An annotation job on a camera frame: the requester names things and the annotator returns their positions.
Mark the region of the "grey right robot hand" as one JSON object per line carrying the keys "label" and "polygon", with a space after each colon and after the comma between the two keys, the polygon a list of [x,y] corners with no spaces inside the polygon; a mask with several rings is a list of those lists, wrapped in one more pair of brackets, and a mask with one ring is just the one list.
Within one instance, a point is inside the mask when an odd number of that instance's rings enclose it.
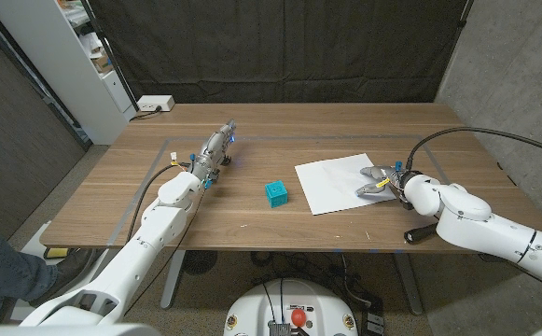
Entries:
{"label": "grey right robot hand", "polygon": [[385,191],[387,188],[394,188],[397,190],[398,199],[401,202],[406,203],[408,201],[404,196],[403,191],[403,170],[397,170],[395,166],[374,165],[362,168],[360,174],[367,176],[369,182],[355,191],[355,194],[358,197],[369,194],[378,194]]}

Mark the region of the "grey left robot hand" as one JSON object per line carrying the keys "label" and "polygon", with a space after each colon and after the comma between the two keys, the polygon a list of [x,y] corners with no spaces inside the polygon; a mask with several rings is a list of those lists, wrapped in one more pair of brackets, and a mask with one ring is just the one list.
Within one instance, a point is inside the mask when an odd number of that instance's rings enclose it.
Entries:
{"label": "grey left robot hand", "polygon": [[226,152],[234,142],[236,123],[230,119],[218,131],[202,144],[202,148],[192,160],[188,171],[197,176],[203,185],[213,183],[218,178],[219,165],[228,165],[231,161]]}

